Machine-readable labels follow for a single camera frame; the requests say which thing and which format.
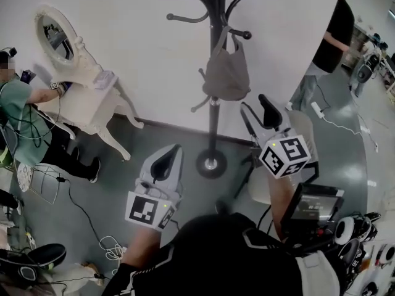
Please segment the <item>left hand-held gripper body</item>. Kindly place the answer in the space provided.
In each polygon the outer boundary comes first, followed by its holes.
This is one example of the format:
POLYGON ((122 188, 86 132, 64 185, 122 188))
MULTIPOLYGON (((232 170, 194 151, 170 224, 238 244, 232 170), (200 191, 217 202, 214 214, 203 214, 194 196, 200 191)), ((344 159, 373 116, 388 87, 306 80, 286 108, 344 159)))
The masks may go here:
POLYGON ((182 200, 181 182, 168 185, 142 179, 128 193, 125 220, 156 231, 163 231, 182 200))

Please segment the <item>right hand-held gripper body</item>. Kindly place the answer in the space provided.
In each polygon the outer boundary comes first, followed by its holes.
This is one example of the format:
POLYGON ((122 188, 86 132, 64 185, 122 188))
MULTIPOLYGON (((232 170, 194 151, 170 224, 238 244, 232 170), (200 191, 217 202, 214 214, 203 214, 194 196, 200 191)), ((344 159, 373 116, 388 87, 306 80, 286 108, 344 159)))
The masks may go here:
POLYGON ((280 131, 251 130, 260 152, 253 156, 253 167, 264 167, 276 179, 300 172, 311 160, 302 135, 292 127, 280 131))

